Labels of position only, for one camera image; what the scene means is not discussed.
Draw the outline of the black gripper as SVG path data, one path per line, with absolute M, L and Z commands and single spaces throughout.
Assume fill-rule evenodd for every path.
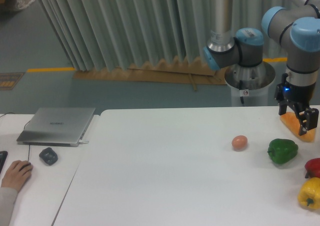
M 277 84 L 274 99 L 278 101 L 278 114 L 284 115 L 289 106 L 295 113 L 299 122 L 299 136 L 317 128 L 319 110 L 310 107 L 316 84 L 297 86 L 288 81 L 288 73 L 281 76 L 281 83 Z

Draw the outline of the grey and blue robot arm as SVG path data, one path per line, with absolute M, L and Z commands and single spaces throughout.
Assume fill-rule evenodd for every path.
M 263 36 L 287 53 L 286 72 L 274 98 L 279 115 L 291 108 L 299 135 L 317 127 L 319 111 L 310 107 L 320 70 L 320 0 L 293 0 L 296 9 L 273 7 L 263 16 L 261 30 L 243 28 L 231 34 L 233 0 L 210 0 L 210 39 L 203 54 L 212 70 L 235 65 L 255 68 L 262 63 Z

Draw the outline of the grey sleeved forearm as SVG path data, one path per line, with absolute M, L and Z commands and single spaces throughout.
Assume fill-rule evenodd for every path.
M 0 191 L 0 225 L 9 225 L 18 192 L 9 187 L 1 187 Z

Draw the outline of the person's bare hand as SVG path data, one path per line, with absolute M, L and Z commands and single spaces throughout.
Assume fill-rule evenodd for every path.
M 29 163 L 29 161 L 14 161 L 5 172 L 5 175 L 1 181 L 1 187 L 9 187 L 15 189 L 18 193 L 32 175 L 33 165 L 30 167 L 30 171 L 23 173 L 19 172 L 19 169 Z

